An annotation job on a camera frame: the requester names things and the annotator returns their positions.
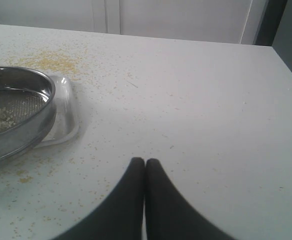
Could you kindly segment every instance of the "mesh strainer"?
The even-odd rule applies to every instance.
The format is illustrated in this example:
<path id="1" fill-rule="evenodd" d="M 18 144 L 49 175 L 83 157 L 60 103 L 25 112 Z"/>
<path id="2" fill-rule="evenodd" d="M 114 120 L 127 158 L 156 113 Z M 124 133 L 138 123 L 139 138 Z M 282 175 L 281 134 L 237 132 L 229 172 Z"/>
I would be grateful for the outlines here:
<path id="1" fill-rule="evenodd" d="M 54 82 L 21 67 L 0 67 L 0 160 L 24 153 L 52 128 Z"/>

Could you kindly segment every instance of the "table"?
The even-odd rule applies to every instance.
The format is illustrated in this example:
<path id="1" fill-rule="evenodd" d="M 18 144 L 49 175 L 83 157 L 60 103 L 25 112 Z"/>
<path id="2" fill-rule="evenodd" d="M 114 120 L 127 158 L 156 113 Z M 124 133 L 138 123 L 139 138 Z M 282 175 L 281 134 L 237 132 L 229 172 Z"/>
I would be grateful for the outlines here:
<path id="1" fill-rule="evenodd" d="M 0 65 L 72 80 L 76 138 L 0 164 L 0 240 L 52 238 L 131 157 L 241 240 L 292 240 L 292 73 L 267 46 L 0 25 Z"/>

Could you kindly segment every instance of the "white countertop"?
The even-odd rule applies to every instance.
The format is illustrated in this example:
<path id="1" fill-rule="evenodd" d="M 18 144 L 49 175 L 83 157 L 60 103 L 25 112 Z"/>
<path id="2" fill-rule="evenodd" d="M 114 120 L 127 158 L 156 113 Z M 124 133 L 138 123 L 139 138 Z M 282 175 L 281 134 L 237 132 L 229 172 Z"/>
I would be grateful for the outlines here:
<path id="1" fill-rule="evenodd" d="M 85 217 L 131 157 L 240 240 L 292 240 L 292 73 L 271 47 L 0 25 L 0 65 L 73 80 L 80 130 L 0 165 L 0 240 Z"/>

